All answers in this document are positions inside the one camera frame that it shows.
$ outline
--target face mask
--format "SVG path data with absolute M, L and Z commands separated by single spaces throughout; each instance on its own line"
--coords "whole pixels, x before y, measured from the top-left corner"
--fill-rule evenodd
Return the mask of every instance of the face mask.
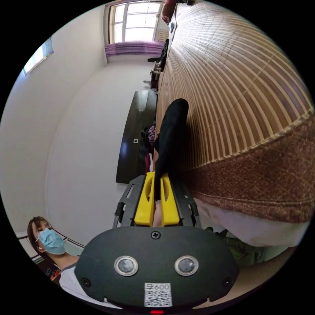
M 46 252 L 55 255 L 62 255 L 66 252 L 63 239 L 55 232 L 50 229 L 45 229 L 39 232 L 38 239 L 46 248 Z

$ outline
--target qr code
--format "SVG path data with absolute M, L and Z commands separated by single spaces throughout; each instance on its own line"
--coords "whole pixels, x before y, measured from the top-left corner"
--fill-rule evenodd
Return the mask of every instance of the qr code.
M 172 306 L 172 294 L 170 283 L 145 283 L 144 306 L 170 307 Z

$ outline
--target window frame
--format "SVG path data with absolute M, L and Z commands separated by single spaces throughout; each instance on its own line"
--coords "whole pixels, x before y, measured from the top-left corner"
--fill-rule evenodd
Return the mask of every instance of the window frame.
M 139 12 L 139 13 L 131 13 L 131 14 L 127 14 L 128 12 L 128 7 L 130 4 L 139 4 L 142 3 L 143 1 L 134 1 L 134 2 L 128 2 L 128 3 L 124 3 L 124 4 L 117 4 L 117 5 L 113 5 L 110 7 L 110 12 L 109 12 L 109 44 L 115 44 L 115 25 L 116 24 L 120 24 L 122 23 L 122 43 L 126 42 L 125 41 L 125 37 L 126 37 L 126 23 L 127 23 L 127 16 L 128 15 L 133 15 L 133 14 L 148 14 L 148 12 Z M 157 16 L 157 20 L 155 23 L 154 28 L 153 27 L 140 27 L 141 29 L 154 29 L 153 31 L 153 36 L 152 36 L 152 41 L 154 42 L 156 34 L 157 34 L 157 28 L 158 28 L 158 22 L 159 22 L 159 17 L 161 15 L 161 11 L 163 8 L 163 2 L 161 1 L 150 1 L 150 3 L 156 3 L 159 4 L 159 10 L 158 13 L 156 13 Z M 123 20 L 122 22 L 115 22 L 115 14 L 116 14 L 116 8 L 118 6 L 124 5 L 124 15 L 123 15 Z
M 24 71 L 25 76 L 28 76 L 39 64 L 41 64 L 45 59 L 47 59 L 50 55 L 53 54 L 53 43 L 52 43 L 52 37 L 51 36 L 40 47 L 45 45 L 48 41 L 50 41 L 50 43 L 51 43 L 51 52 L 49 54 L 47 54 L 46 56 L 43 56 L 43 58 L 39 62 L 34 64 L 28 72 L 25 70 L 25 66 L 24 66 L 23 71 Z

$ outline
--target dark wooden cabinet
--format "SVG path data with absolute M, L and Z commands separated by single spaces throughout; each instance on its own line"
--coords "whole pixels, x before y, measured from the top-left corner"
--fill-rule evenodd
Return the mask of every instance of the dark wooden cabinet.
M 153 125 L 156 106 L 157 97 L 153 91 L 135 92 L 120 146 L 117 183 L 129 184 L 134 178 L 145 174 L 147 149 L 142 141 L 141 131 Z

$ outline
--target window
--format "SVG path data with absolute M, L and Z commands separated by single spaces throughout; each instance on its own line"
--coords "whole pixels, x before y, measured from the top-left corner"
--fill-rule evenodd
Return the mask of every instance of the window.
M 142 1 L 112 6 L 110 44 L 153 41 L 161 9 L 160 3 Z
M 40 46 L 29 61 L 24 66 L 23 70 L 25 76 L 27 76 L 37 65 L 53 53 L 52 39 L 51 37 Z

